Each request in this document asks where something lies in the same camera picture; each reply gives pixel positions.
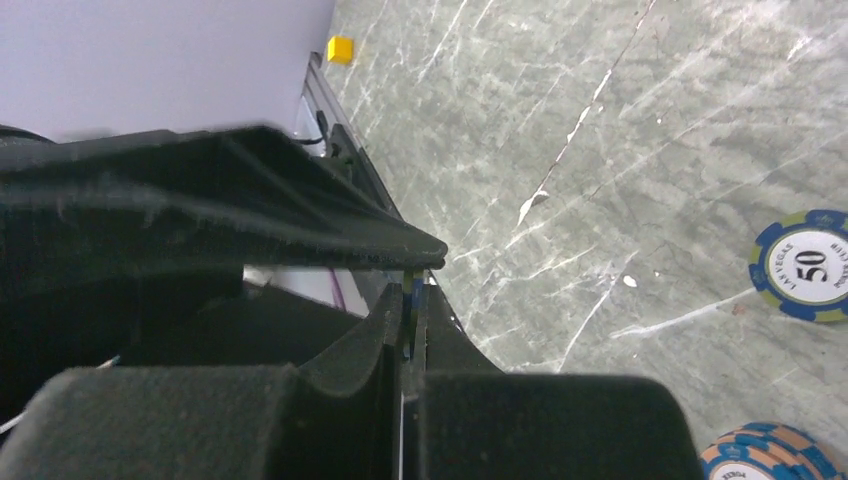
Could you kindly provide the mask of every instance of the black plastic piece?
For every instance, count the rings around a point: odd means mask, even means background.
[[[441,268],[447,246],[279,131],[0,150],[0,301],[236,264]]]

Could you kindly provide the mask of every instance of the yellow cube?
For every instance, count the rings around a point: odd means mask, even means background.
[[[335,36],[327,44],[327,60],[348,65],[353,61],[353,39]]]

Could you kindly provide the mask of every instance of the gray marble surface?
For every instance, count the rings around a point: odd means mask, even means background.
[[[655,378],[699,448],[773,419],[848,450],[848,324],[747,275],[770,223],[848,210],[848,3],[340,0],[333,33],[356,60],[326,75],[498,365]]]

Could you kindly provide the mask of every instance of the blue poker chip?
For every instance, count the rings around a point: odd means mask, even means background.
[[[733,443],[746,445],[760,450],[786,465],[799,480],[821,480],[818,469],[803,455],[798,454],[791,445],[769,435],[755,430],[734,430],[719,437],[716,444]]]
[[[780,442],[793,454],[806,459],[805,463],[811,464],[821,478],[848,480],[848,473],[839,464],[836,454],[802,430],[775,422],[752,422],[742,429],[762,432]]]
[[[705,480],[799,480],[776,458],[747,445],[714,444],[701,453]]]
[[[848,214],[810,210],[768,226],[749,259],[770,305],[808,322],[848,319]]]

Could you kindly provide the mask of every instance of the number 50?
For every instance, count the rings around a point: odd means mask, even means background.
[[[796,272],[798,273],[798,278],[801,280],[812,282],[816,279],[817,274],[821,274],[819,276],[820,281],[826,282],[826,267],[822,268],[820,266],[826,261],[827,257],[825,256],[825,254],[813,250],[806,250],[799,253],[798,255],[795,255],[795,263],[797,266]]]

